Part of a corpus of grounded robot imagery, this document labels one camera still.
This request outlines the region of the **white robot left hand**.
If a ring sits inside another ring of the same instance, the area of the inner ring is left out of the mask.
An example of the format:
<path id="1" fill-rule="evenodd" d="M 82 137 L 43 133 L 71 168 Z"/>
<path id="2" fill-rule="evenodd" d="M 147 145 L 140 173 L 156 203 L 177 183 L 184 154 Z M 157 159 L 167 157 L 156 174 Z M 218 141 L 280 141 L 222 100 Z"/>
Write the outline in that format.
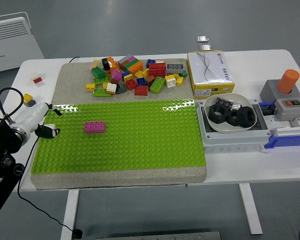
<path id="1" fill-rule="evenodd" d="M 54 111 L 58 116 L 62 115 L 53 104 L 37 103 L 21 111 L 10 125 L 10 128 L 20 135 L 21 142 L 25 144 L 49 110 Z"/>

